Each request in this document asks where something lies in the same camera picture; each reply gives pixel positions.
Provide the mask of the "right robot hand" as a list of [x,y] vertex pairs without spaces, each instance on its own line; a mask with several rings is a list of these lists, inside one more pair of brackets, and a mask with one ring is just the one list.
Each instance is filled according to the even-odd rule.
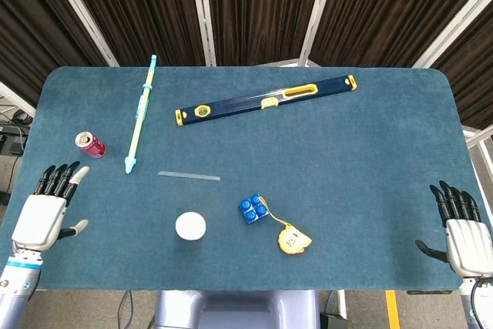
[[447,250],[435,250],[424,241],[416,240],[418,249],[430,258],[449,264],[459,277],[491,278],[492,238],[473,196],[443,180],[439,186],[431,185],[430,191],[438,206]]

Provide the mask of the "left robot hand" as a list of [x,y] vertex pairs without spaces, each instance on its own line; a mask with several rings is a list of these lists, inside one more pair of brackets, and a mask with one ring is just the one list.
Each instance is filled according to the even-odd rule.
[[76,236],[89,225],[88,220],[80,220],[74,226],[62,226],[69,204],[89,170],[88,166],[80,166],[79,161],[59,167],[51,165],[44,170],[15,225],[12,234],[15,254],[44,252],[56,241]]

